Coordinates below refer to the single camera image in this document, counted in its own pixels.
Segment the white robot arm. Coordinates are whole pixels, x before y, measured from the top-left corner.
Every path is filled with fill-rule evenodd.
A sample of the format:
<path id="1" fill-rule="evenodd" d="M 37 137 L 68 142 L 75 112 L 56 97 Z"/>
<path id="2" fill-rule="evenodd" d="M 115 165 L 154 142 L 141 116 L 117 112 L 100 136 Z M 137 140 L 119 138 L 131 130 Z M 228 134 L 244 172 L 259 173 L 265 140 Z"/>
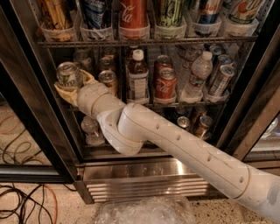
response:
<path id="1" fill-rule="evenodd" d="M 124 103 L 83 70 L 56 73 L 59 95 L 97 120 L 110 145 L 136 155 L 150 141 L 231 200 L 280 224 L 280 177 L 244 164 L 141 104 Z"/>

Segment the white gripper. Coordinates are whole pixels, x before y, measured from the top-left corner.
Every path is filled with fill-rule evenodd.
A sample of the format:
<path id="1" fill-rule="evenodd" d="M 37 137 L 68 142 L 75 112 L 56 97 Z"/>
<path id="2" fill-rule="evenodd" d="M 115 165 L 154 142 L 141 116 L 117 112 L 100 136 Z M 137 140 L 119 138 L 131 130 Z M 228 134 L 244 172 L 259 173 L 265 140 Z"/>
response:
<path id="1" fill-rule="evenodd" d="M 109 89 L 103 83 L 96 82 L 95 77 L 83 69 L 80 70 L 80 75 L 84 87 L 79 91 L 76 88 L 67 91 L 58 82 L 54 83 L 54 87 L 62 99 L 74 107 L 78 106 L 83 114 L 93 117 L 93 106 L 101 96 L 109 92 Z"/>

